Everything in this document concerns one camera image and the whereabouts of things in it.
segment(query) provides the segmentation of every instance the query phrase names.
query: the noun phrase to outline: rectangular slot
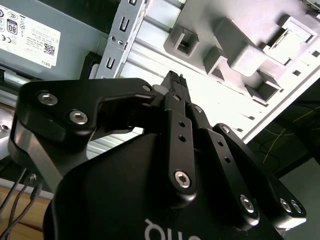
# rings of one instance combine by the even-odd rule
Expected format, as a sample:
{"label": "rectangular slot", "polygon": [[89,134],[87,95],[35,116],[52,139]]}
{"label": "rectangular slot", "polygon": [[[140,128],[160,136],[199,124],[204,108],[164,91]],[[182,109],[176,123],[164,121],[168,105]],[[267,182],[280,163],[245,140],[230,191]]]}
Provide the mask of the rectangular slot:
{"label": "rectangular slot", "polygon": [[314,56],[315,58],[317,58],[317,57],[320,56],[320,52],[314,51],[314,52],[312,53],[312,56]]}
{"label": "rectangular slot", "polygon": [[298,71],[298,70],[295,70],[294,72],[293,72],[293,74],[294,75],[296,75],[297,77],[301,74],[301,72],[300,71]]}
{"label": "rectangular slot", "polygon": [[129,4],[131,4],[132,6],[135,6],[137,3],[137,0],[129,0]]}
{"label": "rectangular slot", "polygon": [[186,58],[190,58],[199,45],[198,35],[181,26],[172,30],[171,37],[174,44],[173,51]]}
{"label": "rectangular slot", "polygon": [[126,17],[122,17],[121,23],[120,23],[120,27],[119,30],[122,32],[127,31],[128,25],[129,25],[130,20],[126,19]]}
{"label": "rectangular slot", "polygon": [[106,66],[105,66],[105,67],[106,67],[107,69],[112,69],[113,66],[114,66],[114,63],[115,63],[115,59],[109,57],[109,58],[108,58],[108,61],[106,62]]}
{"label": "rectangular slot", "polygon": [[192,32],[184,30],[183,37],[178,45],[177,50],[188,55],[191,52],[194,45],[193,37],[194,34]]}

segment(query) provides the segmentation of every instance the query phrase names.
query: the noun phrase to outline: black cable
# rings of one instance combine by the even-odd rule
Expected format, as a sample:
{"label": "black cable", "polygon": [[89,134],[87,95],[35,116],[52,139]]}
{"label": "black cable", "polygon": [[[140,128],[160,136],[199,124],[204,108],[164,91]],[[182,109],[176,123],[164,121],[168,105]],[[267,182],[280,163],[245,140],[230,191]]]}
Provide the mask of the black cable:
{"label": "black cable", "polygon": [[[28,178],[28,182],[23,186],[23,188],[20,190],[20,192],[16,195],[15,200],[12,205],[12,208],[11,208],[8,226],[10,226],[10,224],[13,223],[19,199],[20,199],[21,195],[25,192],[26,188],[30,185],[31,182],[33,182],[32,176],[30,176]],[[9,239],[10,239],[10,232],[5,236],[5,240],[9,240]]]}
{"label": "black cable", "polygon": [[27,169],[24,168],[24,169],[21,171],[19,178],[15,181],[15,183],[13,184],[13,186],[12,186],[12,188],[10,189],[9,193],[6,195],[6,198],[4,199],[3,203],[2,203],[1,206],[0,206],[0,216],[1,216],[2,212],[4,211],[4,209],[6,208],[6,205],[8,204],[9,199],[10,199],[11,196],[14,194],[14,191],[15,191],[17,185],[19,184],[19,182],[21,181],[21,179],[22,179],[23,176],[25,175],[26,170],[27,170]]}
{"label": "black cable", "polygon": [[39,197],[42,190],[42,182],[36,186],[30,196],[30,202],[25,207],[25,209],[22,211],[22,213],[3,231],[3,233],[0,236],[0,240],[5,240],[5,236],[10,233],[10,231],[19,223],[19,221],[26,215],[28,210],[32,207],[32,205],[35,203],[37,198]]}

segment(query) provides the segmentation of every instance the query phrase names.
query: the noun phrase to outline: silver screw head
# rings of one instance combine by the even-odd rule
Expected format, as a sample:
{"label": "silver screw head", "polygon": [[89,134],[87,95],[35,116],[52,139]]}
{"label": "silver screw head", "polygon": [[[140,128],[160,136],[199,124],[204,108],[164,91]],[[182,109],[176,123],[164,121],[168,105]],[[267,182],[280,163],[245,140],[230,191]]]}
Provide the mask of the silver screw head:
{"label": "silver screw head", "polygon": [[202,109],[201,109],[201,107],[199,107],[199,106],[194,106],[194,108],[195,108],[195,110],[197,110],[197,111],[198,111],[198,113],[202,113]]}
{"label": "silver screw head", "polygon": [[295,201],[291,200],[291,204],[292,204],[292,206],[294,207],[294,209],[295,209],[299,214],[302,213],[301,208],[299,207],[299,205],[298,205]]}
{"label": "silver screw head", "polygon": [[248,213],[252,214],[255,211],[254,205],[245,195],[240,195],[240,202]]}
{"label": "silver screw head", "polygon": [[147,86],[147,85],[143,85],[142,88],[144,90],[146,90],[147,92],[151,92],[151,88],[149,86]]}
{"label": "silver screw head", "polygon": [[43,92],[38,95],[38,101],[47,106],[53,106],[58,103],[58,98],[48,92]]}
{"label": "silver screw head", "polygon": [[289,204],[285,200],[280,198],[280,203],[281,203],[282,207],[284,208],[284,210],[286,210],[288,213],[291,213],[291,207],[289,206]]}
{"label": "silver screw head", "polygon": [[230,133],[229,128],[227,128],[226,126],[222,126],[221,128],[222,128],[227,134]]}
{"label": "silver screw head", "polygon": [[74,122],[75,124],[79,124],[79,125],[83,125],[88,122],[87,115],[82,111],[76,110],[76,111],[70,112],[69,118],[72,122]]}
{"label": "silver screw head", "polygon": [[187,189],[190,187],[190,178],[183,171],[176,171],[174,174],[175,180],[180,185],[180,187]]}

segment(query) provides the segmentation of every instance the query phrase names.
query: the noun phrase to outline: bolt hole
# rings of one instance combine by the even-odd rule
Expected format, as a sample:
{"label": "bolt hole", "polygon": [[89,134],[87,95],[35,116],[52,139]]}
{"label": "bolt hole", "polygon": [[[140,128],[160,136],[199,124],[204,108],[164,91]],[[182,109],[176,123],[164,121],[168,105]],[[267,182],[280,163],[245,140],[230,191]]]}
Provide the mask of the bolt hole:
{"label": "bolt hole", "polygon": [[179,139],[183,143],[187,141],[186,138],[184,136],[182,136],[182,135],[179,135]]}
{"label": "bolt hole", "polygon": [[182,121],[179,122],[179,125],[183,128],[186,126]]}
{"label": "bolt hole", "polygon": [[224,160],[228,163],[228,164],[230,164],[231,163],[231,160],[228,158],[228,157],[224,157]]}
{"label": "bolt hole", "polygon": [[149,86],[147,86],[147,85],[143,85],[142,88],[144,90],[146,90],[147,92],[151,92],[151,88]]}

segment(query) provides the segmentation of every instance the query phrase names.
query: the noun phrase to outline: gray molded plastic part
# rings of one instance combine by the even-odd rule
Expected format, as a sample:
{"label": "gray molded plastic part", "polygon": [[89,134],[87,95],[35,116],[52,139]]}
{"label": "gray molded plastic part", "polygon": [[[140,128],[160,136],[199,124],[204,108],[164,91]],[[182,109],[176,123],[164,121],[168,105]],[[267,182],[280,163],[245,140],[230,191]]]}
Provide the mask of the gray molded plastic part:
{"label": "gray molded plastic part", "polygon": [[172,30],[168,41],[173,42],[173,51],[185,58],[190,58],[199,45],[197,34],[181,26],[176,26]]}
{"label": "gray molded plastic part", "polygon": [[203,65],[206,74],[216,76],[220,79],[224,79],[221,71],[217,68],[220,61],[227,61],[226,54],[223,50],[214,46],[203,60]]}
{"label": "gray molded plastic part", "polygon": [[1,0],[0,5],[61,32],[57,63],[51,68],[0,49],[0,65],[39,79],[79,79],[86,55],[96,53],[100,42],[108,39],[106,33],[37,0]]}
{"label": "gray molded plastic part", "polygon": [[229,67],[238,73],[252,76],[266,59],[266,55],[228,18],[213,29]]}
{"label": "gray molded plastic part", "polygon": [[[231,19],[255,46],[260,46],[261,43],[268,43],[274,34],[281,29],[278,22],[284,13],[292,16],[304,16],[306,10],[305,6],[298,0],[281,0],[281,4],[279,4],[279,0],[187,0],[173,30],[176,26],[181,26],[196,33],[199,44],[192,53],[192,56],[187,58],[174,51],[174,43],[170,39],[170,34],[164,45],[164,49],[170,55],[195,66],[199,69],[199,72],[208,74],[210,72],[208,68],[213,64],[207,63],[205,60],[206,56],[214,46],[222,49],[214,34],[214,29],[221,19],[225,17]],[[240,36],[239,39],[234,39],[234,41],[241,41],[242,39]],[[232,57],[228,56],[228,58],[230,58],[230,61],[237,60],[236,57],[233,57],[234,60],[232,60]],[[259,86],[262,82],[261,77],[257,73],[246,77],[230,69],[226,62],[222,62],[221,65],[221,67],[216,67],[213,72],[220,70],[228,85],[234,85],[237,90],[245,89],[245,85]],[[277,79],[284,73],[285,68],[286,66],[283,66],[271,57],[267,57],[259,67],[259,70]]]}
{"label": "gray molded plastic part", "polygon": [[253,88],[249,85],[245,87],[253,100],[266,105],[267,101],[281,90],[281,87],[272,76],[261,71],[258,71],[258,74],[263,81],[262,84],[258,88]]}

